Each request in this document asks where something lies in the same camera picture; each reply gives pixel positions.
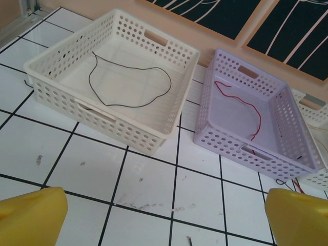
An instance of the perforated basket side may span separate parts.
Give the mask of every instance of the perforated basket side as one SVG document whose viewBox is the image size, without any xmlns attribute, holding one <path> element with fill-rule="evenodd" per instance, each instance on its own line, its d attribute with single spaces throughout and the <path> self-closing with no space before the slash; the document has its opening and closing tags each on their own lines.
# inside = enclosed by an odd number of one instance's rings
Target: perforated basket side
<svg viewBox="0 0 328 246">
<path fill-rule="evenodd" d="M 306 96 L 305 93 L 292 90 L 294 99 L 298 105 L 300 112 L 303 115 L 304 120 L 307 124 L 314 127 L 327 127 L 328 126 L 328 105 L 326 104 L 320 110 L 311 109 L 303 104 L 300 101 Z"/>
</svg>

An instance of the red wire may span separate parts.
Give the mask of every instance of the red wire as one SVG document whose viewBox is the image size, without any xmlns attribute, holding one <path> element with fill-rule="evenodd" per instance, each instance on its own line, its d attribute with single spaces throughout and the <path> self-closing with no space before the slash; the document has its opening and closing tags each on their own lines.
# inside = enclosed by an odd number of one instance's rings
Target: red wire
<svg viewBox="0 0 328 246">
<path fill-rule="evenodd" d="M 251 139 L 251 141 L 253 141 L 253 139 L 256 137 L 256 135 L 259 133 L 259 131 L 260 131 L 260 129 L 261 129 L 262 118 L 261 118 L 261 114 L 260 114 L 260 112 L 258 112 L 257 108 L 256 108 L 253 104 L 250 104 L 250 103 L 244 101 L 244 100 L 241 99 L 240 97 L 238 97 L 238 96 L 230 96 L 230 95 L 226 95 L 226 94 L 224 94 L 224 92 L 221 90 L 221 88 L 220 88 L 220 86 L 219 86 L 218 84 L 221 84 L 221 85 L 223 85 L 223 86 L 225 86 L 225 87 L 231 87 L 231 86 L 227 86 L 227 85 L 225 85 L 224 83 L 222 83 L 222 82 L 220 82 L 220 81 L 214 81 L 214 83 L 215 83 L 216 87 L 219 89 L 219 91 L 222 93 L 223 96 L 238 99 L 238 100 L 240 100 L 242 103 L 247 104 L 247 105 L 249 105 L 249 106 L 252 106 L 252 107 L 255 109 L 256 113 L 258 114 L 258 116 L 259 116 L 259 118 L 260 118 L 260 121 L 259 121 L 258 129 L 257 129 L 256 133 L 253 135 L 253 137 L 252 137 L 252 139 Z"/>
</svg>

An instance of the wall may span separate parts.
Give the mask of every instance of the wall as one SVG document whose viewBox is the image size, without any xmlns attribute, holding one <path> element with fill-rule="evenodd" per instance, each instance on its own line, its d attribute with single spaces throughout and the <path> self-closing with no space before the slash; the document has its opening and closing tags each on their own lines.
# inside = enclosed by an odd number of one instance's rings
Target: wall
<svg viewBox="0 0 328 246">
<path fill-rule="evenodd" d="M 215 49 L 222 48 L 286 81 L 291 87 L 328 101 L 327 83 L 315 80 L 276 60 L 258 55 L 245 47 L 251 34 L 259 28 L 259 23 L 264 21 L 277 3 L 278 0 L 262 0 L 237 38 L 231 41 L 220 34 L 149 4 L 145 0 L 40 0 L 42 7 L 55 9 L 61 6 L 91 19 L 96 19 L 113 8 L 120 8 L 199 49 L 201 51 L 200 65 L 207 66 Z"/>
</svg>

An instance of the white plastic basket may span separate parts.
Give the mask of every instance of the white plastic basket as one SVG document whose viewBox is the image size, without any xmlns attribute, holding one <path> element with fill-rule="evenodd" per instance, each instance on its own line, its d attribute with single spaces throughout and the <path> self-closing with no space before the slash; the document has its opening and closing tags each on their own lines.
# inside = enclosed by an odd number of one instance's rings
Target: white plastic basket
<svg viewBox="0 0 328 246">
<path fill-rule="evenodd" d="M 326 104 L 319 110 L 314 110 L 300 103 L 306 96 L 305 93 L 293 89 L 293 95 L 305 122 L 310 126 L 310 132 L 314 137 L 323 160 L 322 164 L 318 165 L 318 173 L 299 177 L 298 180 L 309 186 L 328 191 L 328 152 L 324 147 L 328 147 L 328 131 L 311 128 L 313 126 L 315 128 L 328 129 L 328 105 Z"/>
<path fill-rule="evenodd" d="M 88 77 L 95 54 L 129 67 L 164 69 L 170 91 L 142 108 L 106 107 Z M 200 53 L 156 28 L 113 10 L 24 65 L 38 102 L 148 155 L 174 135 Z M 163 94 L 158 69 L 127 69 L 98 59 L 90 79 L 106 104 L 140 106 Z"/>
</svg>

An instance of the black wire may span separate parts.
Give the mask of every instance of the black wire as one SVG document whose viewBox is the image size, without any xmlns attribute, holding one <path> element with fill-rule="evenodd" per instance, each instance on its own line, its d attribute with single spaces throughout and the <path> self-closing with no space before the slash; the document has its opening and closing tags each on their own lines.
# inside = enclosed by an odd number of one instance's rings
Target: black wire
<svg viewBox="0 0 328 246">
<path fill-rule="evenodd" d="M 288 186 L 288 184 L 286 184 L 286 182 L 284 182 L 284 181 L 282 181 L 282 180 L 280 180 L 280 179 L 276 179 L 276 183 L 279 184 L 280 186 L 282 186 L 282 185 L 286 185 L 291 191 L 294 191 L 292 188 L 290 188 L 290 187 Z"/>
<path fill-rule="evenodd" d="M 24 83 L 28 86 L 28 87 L 31 87 L 32 89 L 34 89 L 34 87 L 33 86 L 31 86 L 31 85 L 29 85 L 27 82 L 26 82 L 26 80 L 24 79 Z"/>
<path fill-rule="evenodd" d="M 115 63 L 115 62 L 110 61 L 110 60 L 106 60 L 106 59 L 104 59 L 104 58 L 102 58 L 102 57 L 96 55 L 93 51 L 92 51 L 92 54 L 94 54 L 94 56 L 95 56 L 95 58 L 96 58 L 96 66 L 94 66 L 94 68 L 92 69 L 91 73 L 89 74 L 89 85 L 90 85 L 92 91 L 94 92 L 94 94 L 95 94 L 95 95 L 98 97 L 98 99 L 102 102 L 102 104 L 104 104 L 104 105 L 107 106 L 107 107 L 109 107 L 109 106 L 121 106 L 121 107 L 127 107 L 127 108 L 141 108 L 141 107 L 144 107 L 144 106 L 147 106 L 147 105 L 151 104 L 154 100 L 158 99 L 159 97 L 166 95 L 166 94 L 170 91 L 170 89 L 171 89 L 171 87 L 172 87 L 172 80 L 171 80 L 171 77 L 170 77 L 169 74 L 168 74 L 164 69 L 162 69 L 162 68 L 159 68 L 159 67 L 151 67 L 151 68 L 136 68 L 136 67 L 128 67 L 128 66 L 124 66 L 124 65 L 122 65 L 122 64 Z M 96 91 L 93 89 L 93 87 L 92 87 L 92 85 L 91 85 L 91 81 L 90 81 L 91 74 L 93 73 L 93 71 L 94 71 L 94 70 L 96 69 L 96 67 L 98 66 L 98 58 L 100 58 L 100 59 L 102 59 L 102 60 L 104 60 L 104 61 L 106 61 L 106 62 L 108 62 L 108 63 L 112 63 L 112 64 L 114 64 L 114 65 L 121 66 L 121 67 L 124 67 L 124 68 L 137 69 L 137 70 L 159 69 L 159 70 L 163 71 L 163 72 L 168 76 L 168 78 L 169 78 L 169 80 L 170 80 L 170 87 L 169 87 L 169 89 L 168 89 L 165 93 L 163 93 L 163 94 L 161 94 L 161 95 L 159 95 L 159 96 L 156 96 L 154 99 L 152 99 L 150 102 L 148 102 L 148 103 L 146 103 L 146 104 L 144 104 L 144 105 L 140 105 L 140 106 L 129 106 L 129 105 L 123 105 L 123 104 L 108 104 L 108 105 L 106 105 L 106 104 L 104 103 L 104 101 L 100 99 L 100 97 L 98 96 L 98 94 L 96 93 Z"/>
</svg>

